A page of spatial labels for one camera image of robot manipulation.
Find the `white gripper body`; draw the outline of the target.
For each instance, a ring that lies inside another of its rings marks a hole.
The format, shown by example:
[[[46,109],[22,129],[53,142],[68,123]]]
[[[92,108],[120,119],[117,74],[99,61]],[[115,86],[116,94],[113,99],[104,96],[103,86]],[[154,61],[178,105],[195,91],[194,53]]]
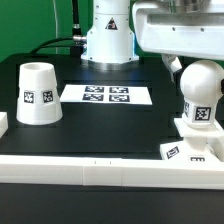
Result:
[[[145,52],[224,60],[224,0],[141,0],[132,18]]]

